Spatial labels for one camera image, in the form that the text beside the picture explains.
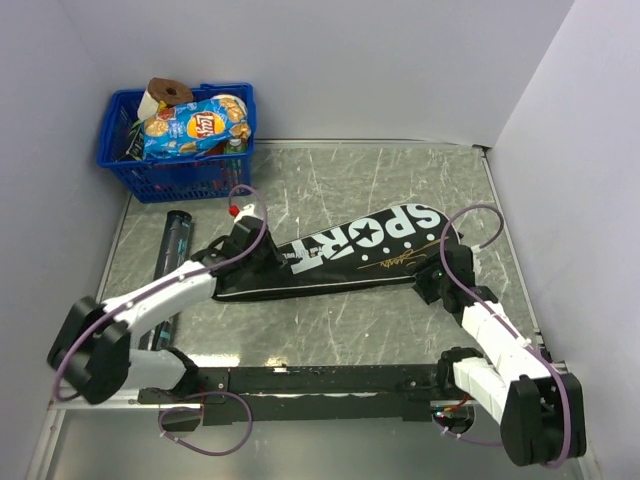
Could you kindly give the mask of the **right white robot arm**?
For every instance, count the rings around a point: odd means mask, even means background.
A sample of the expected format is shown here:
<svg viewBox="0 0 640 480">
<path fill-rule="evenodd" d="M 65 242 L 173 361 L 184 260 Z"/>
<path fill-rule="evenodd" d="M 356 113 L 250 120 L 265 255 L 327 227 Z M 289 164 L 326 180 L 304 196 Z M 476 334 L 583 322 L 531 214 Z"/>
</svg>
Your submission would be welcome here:
<svg viewBox="0 0 640 480">
<path fill-rule="evenodd" d="M 475 281 L 474 254 L 450 244 L 412 266 L 414 290 L 440 301 L 478 349 L 456 347 L 438 362 L 438 390 L 464 392 L 496 421 L 517 466 L 555 465 L 586 453 L 583 389 L 572 373 L 547 361 L 514 327 L 493 292 Z"/>
</svg>

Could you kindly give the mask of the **black shuttlecock tube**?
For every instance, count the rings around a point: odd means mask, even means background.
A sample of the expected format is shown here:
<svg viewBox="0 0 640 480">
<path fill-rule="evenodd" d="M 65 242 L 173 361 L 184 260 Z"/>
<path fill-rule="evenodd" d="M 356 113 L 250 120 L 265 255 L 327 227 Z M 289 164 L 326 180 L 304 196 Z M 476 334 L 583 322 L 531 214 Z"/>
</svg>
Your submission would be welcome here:
<svg viewBox="0 0 640 480">
<path fill-rule="evenodd" d="M 153 279 L 157 280 L 181 266 L 187 259 L 192 238 L 192 216 L 171 210 L 166 222 Z M 138 344 L 142 350 L 161 350 L 172 344 L 179 315 L 176 314 L 145 333 Z"/>
</svg>

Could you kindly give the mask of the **black SPORT racket bag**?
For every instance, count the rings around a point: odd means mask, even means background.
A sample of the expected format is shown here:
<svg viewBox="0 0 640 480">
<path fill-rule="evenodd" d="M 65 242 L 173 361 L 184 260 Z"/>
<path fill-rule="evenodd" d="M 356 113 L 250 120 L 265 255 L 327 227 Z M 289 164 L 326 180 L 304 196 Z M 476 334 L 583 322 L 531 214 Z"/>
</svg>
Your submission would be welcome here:
<svg viewBox="0 0 640 480">
<path fill-rule="evenodd" d="M 447 222 L 424 204 L 379 210 L 279 245 L 282 268 L 220 275 L 213 299 L 259 302 L 410 283 L 439 253 Z"/>
</svg>

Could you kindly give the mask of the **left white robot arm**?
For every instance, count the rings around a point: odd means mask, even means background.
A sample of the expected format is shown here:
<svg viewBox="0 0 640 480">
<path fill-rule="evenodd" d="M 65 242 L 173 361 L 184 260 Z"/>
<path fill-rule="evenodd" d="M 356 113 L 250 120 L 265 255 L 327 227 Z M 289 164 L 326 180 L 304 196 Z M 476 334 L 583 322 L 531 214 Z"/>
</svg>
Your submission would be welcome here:
<svg viewBox="0 0 640 480">
<path fill-rule="evenodd" d="M 276 256 L 265 221 L 249 215 L 235 220 L 222 248 L 199 251 L 173 272 L 119 297 L 96 302 L 91 297 L 70 309 L 47 362 L 55 372 L 53 395 L 67 382 L 91 405 L 123 388 L 159 389 L 177 402 L 196 393 L 198 366 L 175 348 L 140 350 L 140 337 L 186 308 L 214 296 L 231 273 L 246 273 Z"/>
</svg>

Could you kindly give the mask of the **blue Lays chips bag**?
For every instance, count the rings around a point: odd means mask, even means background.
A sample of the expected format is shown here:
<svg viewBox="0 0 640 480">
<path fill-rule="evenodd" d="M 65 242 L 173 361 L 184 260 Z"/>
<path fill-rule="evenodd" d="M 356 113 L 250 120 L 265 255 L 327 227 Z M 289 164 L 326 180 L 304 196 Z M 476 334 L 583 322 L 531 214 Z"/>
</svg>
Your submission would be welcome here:
<svg viewBox="0 0 640 480">
<path fill-rule="evenodd" d="M 232 138 L 248 140 L 252 129 L 245 102 L 219 94 L 159 110 L 144 121 L 145 160 L 200 154 Z"/>
</svg>

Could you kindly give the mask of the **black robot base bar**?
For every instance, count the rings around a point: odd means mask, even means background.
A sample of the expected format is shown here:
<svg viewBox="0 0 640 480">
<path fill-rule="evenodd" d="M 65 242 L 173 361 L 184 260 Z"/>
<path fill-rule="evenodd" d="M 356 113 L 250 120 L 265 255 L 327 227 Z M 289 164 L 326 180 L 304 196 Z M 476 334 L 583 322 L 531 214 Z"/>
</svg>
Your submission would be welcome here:
<svg viewBox="0 0 640 480">
<path fill-rule="evenodd" d="M 400 418 L 428 422 L 466 394 L 435 364 L 205 367 L 190 391 L 143 389 L 138 402 L 194 408 L 205 426 L 255 422 Z"/>
</svg>

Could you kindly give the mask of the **dark green package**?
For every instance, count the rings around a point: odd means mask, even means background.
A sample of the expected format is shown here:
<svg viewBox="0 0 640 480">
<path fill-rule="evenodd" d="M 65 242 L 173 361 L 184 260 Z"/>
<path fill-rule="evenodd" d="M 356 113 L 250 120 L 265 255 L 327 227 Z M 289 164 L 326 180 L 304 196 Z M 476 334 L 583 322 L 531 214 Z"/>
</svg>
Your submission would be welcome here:
<svg viewBox="0 0 640 480">
<path fill-rule="evenodd" d="M 127 135 L 125 159 L 141 161 L 144 157 L 144 126 L 136 123 L 132 126 Z"/>
</svg>

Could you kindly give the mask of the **blue plastic shopping basket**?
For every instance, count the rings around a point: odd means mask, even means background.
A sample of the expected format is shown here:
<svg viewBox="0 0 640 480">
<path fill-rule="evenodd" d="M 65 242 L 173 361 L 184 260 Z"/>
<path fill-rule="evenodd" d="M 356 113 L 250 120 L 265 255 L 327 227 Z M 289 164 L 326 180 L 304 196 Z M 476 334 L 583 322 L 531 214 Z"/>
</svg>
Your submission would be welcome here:
<svg viewBox="0 0 640 480">
<path fill-rule="evenodd" d="M 250 84 L 202 84 L 192 89 L 192 102 L 219 94 L 237 96 L 245 102 L 252 133 L 248 140 L 243 140 L 247 145 L 244 153 L 226 154 L 227 140 L 196 155 L 141 161 L 125 159 L 129 131 L 136 123 L 144 124 L 137 117 L 144 91 L 119 90 L 112 95 L 103 118 L 97 153 L 97 164 L 111 171 L 134 197 L 142 203 L 224 197 L 236 185 L 251 182 L 257 109 Z"/>
</svg>

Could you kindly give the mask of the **white paper towel roll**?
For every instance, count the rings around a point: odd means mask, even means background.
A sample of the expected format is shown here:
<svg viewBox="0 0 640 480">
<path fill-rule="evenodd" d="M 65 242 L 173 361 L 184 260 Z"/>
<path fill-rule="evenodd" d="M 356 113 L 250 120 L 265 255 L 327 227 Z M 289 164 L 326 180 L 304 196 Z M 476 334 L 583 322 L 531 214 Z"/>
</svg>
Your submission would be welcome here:
<svg viewBox="0 0 640 480">
<path fill-rule="evenodd" d="M 159 105 L 160 100 L 158 99 L 158 95 L 151 92 L 149 89 L 146 89 L 137 109 L 138 119 L 140 121 L 145 121 L 146 119 L 154 116 L 158 111 Z"/>
</svg>

